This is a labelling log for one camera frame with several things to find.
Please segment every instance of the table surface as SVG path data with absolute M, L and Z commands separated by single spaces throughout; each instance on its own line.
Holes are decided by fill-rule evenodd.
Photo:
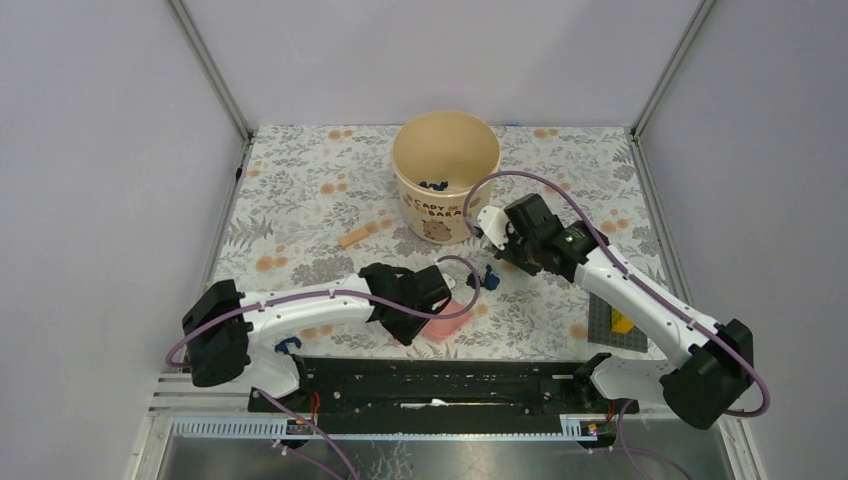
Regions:
M 501 283 L 483 291 L 473 319 L 441 343 L 419 335 L 404 347 L 378 323 L 324 326 L 291 332 L 303 355 L 414 358 L 586 360 L 598 352 L 625 358 L 662 358 L 586 341 L 589 298 L 565 279 L 531 277 L 495 260 L 481 239 L 440 246 L 416 236 L 403 221 L 390 167 L 397 126 L 265 126 L 245 167 L 214 280 L 233 278 L 241 291 L 285 290 L 327 282 L 373 262 L 419 270 L 443 254 L 462 255 L 483 271 L 491 264 Z M 631 263 L 665 284 L 660 247 L 648 220 L 633 158 L 622 128 L 494 127 L 502 170 L 523 170 L 555 180 Z M 496 180 L 491 204 L 540 192 L 551 210 L 576 218 L 556 193 L 532 181 Z M 368 222 L 379 231 L 342 249 L 339 237 Z M 444 267 L 458 281 L 454 298 L 465 303 L 461 265 Z M 290 335 L 281 335 L 277 342 Z

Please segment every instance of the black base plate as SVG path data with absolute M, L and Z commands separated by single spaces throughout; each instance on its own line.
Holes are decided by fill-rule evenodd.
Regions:
M 317 393 L 319 424 L 330 434 L 560 433 L 560 414 L 610 408 L 587 379 L 572 377 L 579 362 L 295 359 L 301 389 L 279 400 L 309 412 Z M 433 399 L 451 406 L 401 406 Z M 615 403 L 620 409 L 624 400 Z M 248 410 L 278 412 L 253 395 Z

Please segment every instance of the small blue object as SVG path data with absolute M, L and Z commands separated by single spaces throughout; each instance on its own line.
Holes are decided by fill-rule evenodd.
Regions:
M 480 281 L 480 286 L 489 290 L 490 292 L 495 291 L 498 288 L 498 285 L 501 283 L 501 279 L 498 278 L 497 275 L 492 273 L 492 266 L 486 265 L 486 274 L 483 275 L 483 279 Z M 465 280 L 465 284 L 471 288 L 474 288 L 474 274 L 469 273 L 468 278 Z
M 429 188 L 430 190 L 435 190 L 437 192 L 443 192 L 443 191 L 445 191 L 445 189 L 448 188 L 448 182 L 431 183 L 430 185 L 427 185 L 427 182 L 422 181 L 418 185 L 423 187 L 423 188 Z
M 303 346 L 303 342 L 300 341 L 297 337 L 289 337 L 282 342 L 278 343 L 276 347 L 274 347 L 274 351 L 277 353 L 284 353 L 289 355 L 289 344 L 293 343 L 295 347 L 300 348 Z

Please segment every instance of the yellow lego brick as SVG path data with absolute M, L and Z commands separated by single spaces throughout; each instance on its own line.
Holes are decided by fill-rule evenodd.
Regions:
M 622 335 L 629 333 L 630 330 L 633 330 L 633 322 L 630 321 L 629 318 L 625 317 L 616 309 L 612 309 L 612 328 L 611 330 L 615 333 L 620 333 Z

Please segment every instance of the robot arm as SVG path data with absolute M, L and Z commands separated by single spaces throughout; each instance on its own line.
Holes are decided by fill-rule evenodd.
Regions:
M 336 296 L 335 291 L 346 293 Z M 450 301 L 451 292 L 436 265 L 413 272 L 375 263 L 359 274 L 285 292 L 241 293 L 232 280 L 217 282 L 183 318 L 186 335 L 223 313 L 257 304 L 259 308 L 234 315 L 188 342 L 192 383 L 197 387 L 245 383 L 275 398 L 283 397 L 299 388 L 304 375 L 295 358 L 268 347 L 268 342 L 281 334 L 322 325 L 379 321 L 400 343 L 410 345 L 428 322 L 375 304 L 365 298 L 368 296 L 437 314 Z
M 609 246 L 611 255 L 628 267 L 628 274 L 623 275 L 582 221 L 563 226 L 539 195 L 527 195 L 505 210 L 487 206 L 481 210 L 478 223 L 495 246 L 495 258 L 513 263 L 530 275 L 541 270 L 561 275 L 601 297 L 628 317 L 668 358 L 624 360 L 604 354 L 591 360 L 587 363 L 591 381 L 604 398 L 666 403 L 690 425 L 706 429 L 751 385 L 750 376 L 737 362 L 682 322 L 644 287 L 685 311 L 752 363 L 753 340 L 745 325 L 733 320 L 725 326 L 696 311 L 638 272 L 618 249 Z M 609 245 L 606 237 L 601 238 Z

